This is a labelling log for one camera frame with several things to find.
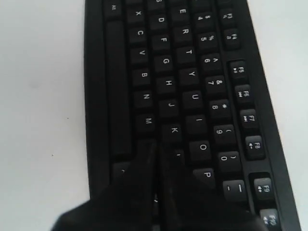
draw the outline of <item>white surface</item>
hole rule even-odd
[[[249,3],[306,231],[308,4]],[[83,26],[84,0],[0,2],[0,230],[49,230],[89,198]]]

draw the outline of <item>black keyboard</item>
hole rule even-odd
[[[85,95],[91,197],[168,143],[270,231],[301,230],[246,0],[87,0]]]

